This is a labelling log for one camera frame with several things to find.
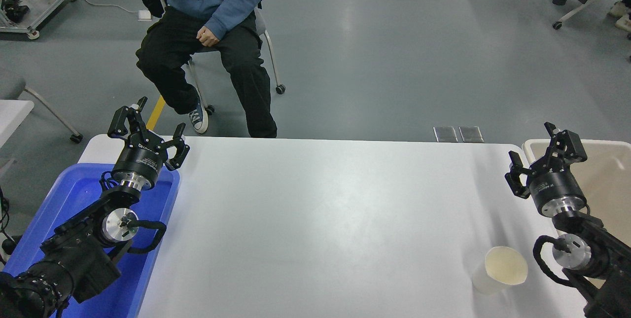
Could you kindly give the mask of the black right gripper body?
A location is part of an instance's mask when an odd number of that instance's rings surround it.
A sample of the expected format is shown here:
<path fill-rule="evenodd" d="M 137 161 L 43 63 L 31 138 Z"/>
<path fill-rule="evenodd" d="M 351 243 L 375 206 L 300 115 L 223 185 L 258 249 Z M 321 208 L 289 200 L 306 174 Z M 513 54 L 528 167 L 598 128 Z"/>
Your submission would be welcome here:
<path fill-rule="evenodd" d="M 571 171 L 548 172 L 529 180 L 538 211 L 578 211 L 587 200 Z"/>

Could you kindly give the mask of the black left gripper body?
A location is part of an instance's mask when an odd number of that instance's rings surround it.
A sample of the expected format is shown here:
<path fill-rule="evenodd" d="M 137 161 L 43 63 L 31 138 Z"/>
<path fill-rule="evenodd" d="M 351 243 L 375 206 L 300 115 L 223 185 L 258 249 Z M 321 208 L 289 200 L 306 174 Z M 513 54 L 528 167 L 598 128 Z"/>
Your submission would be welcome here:
<path fill-rule="evenodd" d="M 113 167 L 113 179 L 143 178 L 145 184 L 154 184 L 167 160 L 166 153 L 152 151 L 140 143 L 126 143 Z"/>

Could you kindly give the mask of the seated person's left hand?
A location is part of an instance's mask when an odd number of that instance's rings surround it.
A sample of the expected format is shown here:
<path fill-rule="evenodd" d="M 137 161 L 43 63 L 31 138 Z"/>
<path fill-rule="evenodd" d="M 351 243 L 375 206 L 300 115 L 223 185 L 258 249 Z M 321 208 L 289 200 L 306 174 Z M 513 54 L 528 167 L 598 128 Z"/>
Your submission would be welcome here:
<path fill-rule="evenodd" d="M 202 26 L 198 30 L 196 38 L 203 47 L 213 47 L 220 42 L 220 39 L 207 26 Z"/>

